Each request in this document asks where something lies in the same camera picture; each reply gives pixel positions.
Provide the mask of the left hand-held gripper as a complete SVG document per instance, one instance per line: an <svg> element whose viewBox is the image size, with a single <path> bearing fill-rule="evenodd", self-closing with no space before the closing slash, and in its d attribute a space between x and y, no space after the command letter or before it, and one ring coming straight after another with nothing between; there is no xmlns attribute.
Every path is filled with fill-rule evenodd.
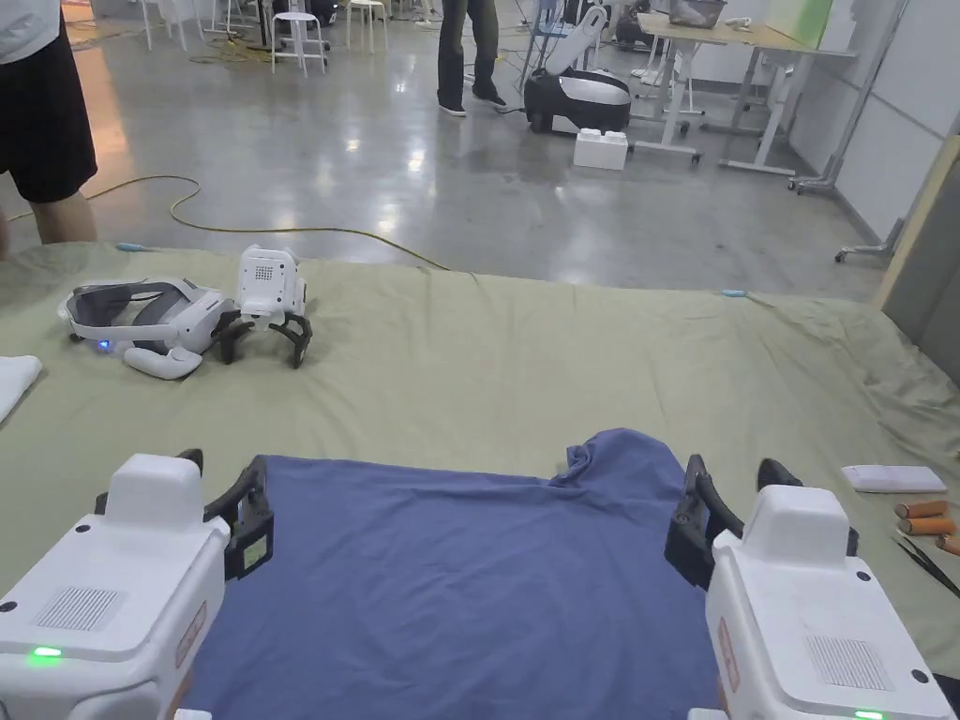
<svg viewBox="0 0 960 720"><path fill-rule="evenodd" d="M2 717L207 718L183 698L226 586L272 559L266 478L205 502L202 449L129 457L2 600Z"/></svg>

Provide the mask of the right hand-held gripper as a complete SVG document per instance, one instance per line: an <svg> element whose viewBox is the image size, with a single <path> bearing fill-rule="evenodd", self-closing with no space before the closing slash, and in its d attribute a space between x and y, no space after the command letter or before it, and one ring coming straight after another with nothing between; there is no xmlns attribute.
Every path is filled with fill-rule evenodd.
<svg viewBox="0 0 960 720"><path fill-rule="evenodd" d="M764 458L743 523L691 455L666 557L706 591L724 710L692 719L952 719L953 708L875 572L848 552L826 489Z"/></svg>

